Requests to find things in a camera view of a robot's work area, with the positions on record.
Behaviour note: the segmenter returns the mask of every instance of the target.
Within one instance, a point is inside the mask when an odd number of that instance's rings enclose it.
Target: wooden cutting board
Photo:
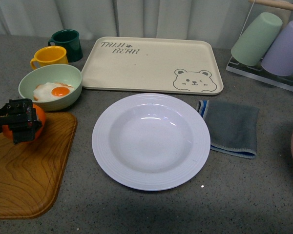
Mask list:
[[[36,218],[52,207],[76,128],[72,114],[46,113],[32,143],[14,145],[0,134],[0,219]]]

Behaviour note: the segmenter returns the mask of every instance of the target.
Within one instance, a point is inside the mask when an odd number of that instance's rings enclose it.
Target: mug handle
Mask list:
[[[34,64],[35,61],[37,61],[37,60],[35,60],[34,58],[30,60],[30,66],[31,66],[31,68],[32,68],[33,70],[36,70],[36,69],[37,69],[37,67],[36,67],[35,64]]]
[[[51,42],[54,42],[54,41],[50,39],[50,40],[48,41],[48,46],[51,46]]]

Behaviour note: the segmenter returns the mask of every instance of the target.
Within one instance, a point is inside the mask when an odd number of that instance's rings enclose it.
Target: dark green mug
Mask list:
[[[62,46],[66,49],[68,62],[76,62],[83,57],[83,51],[80,46],[79,32],[72,29],[64,29],[52,35],[48,45]]]

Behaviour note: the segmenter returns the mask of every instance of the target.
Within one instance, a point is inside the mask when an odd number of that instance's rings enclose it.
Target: white curtain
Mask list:
[[[0,0],[0,34],[49,38],[75,29],[81,39],[191,39],[231,48],[250,6],[247,0]],[[255,4],[248,21],[262,11]]]

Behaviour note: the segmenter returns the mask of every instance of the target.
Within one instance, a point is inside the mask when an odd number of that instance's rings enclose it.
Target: egg white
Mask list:
[[[69,93],[74,91],[74,88],[70,85],[62,84],[62,83],[51,83],[47,82],[46,84],[38,85],[34,90],[34,99],[36,101],[53,101],[64,96],[54,96],[51,92],[54,88],[57,87],[65,87],[69,89]]]

